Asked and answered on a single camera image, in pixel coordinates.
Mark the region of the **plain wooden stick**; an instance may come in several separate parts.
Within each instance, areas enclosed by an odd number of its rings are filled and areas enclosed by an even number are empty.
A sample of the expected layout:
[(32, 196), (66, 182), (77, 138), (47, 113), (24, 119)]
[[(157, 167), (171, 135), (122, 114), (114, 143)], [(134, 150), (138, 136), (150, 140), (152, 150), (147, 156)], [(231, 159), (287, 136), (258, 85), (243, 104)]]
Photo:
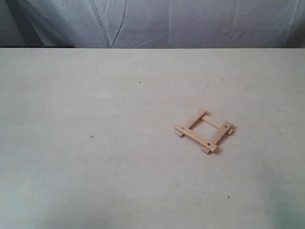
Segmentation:
[(195, 111), (192, 117), (182, 126), (190, 129), (204, 114), (206, 114), (206, 112), (206, 109), (200, 108), (199, 110)]
[[(201, 117), (201, 120), (204, 121), (204, 122), (206, 122), (206, 123), (208, 123), (208, 124), (210, 124), (211, 126), (217, 128), (217, 129), (221, 128), (221, 126), (223, 125), (223, 123), (219, 123), (219, 122), (213, 120), (213, 119), (212, 119), (209, 115), (207, 115), (207, 114), (203, 115), (203, 116)], [(227, 130), (226, 134), (227, 134), (227, 135), (231, 135), (231, 134), (233, 133), (233, 131), (234, 131), (234, 129), (230, 127), (230, 128)]]

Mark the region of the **white backdrop cloth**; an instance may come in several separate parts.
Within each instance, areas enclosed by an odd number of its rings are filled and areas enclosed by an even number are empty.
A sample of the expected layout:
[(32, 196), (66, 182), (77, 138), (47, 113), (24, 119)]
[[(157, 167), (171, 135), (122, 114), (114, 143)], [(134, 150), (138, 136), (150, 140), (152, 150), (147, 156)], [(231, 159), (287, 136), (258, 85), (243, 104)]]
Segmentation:
[(3, 0), (2, 47), (303, 48), (302, 0)]

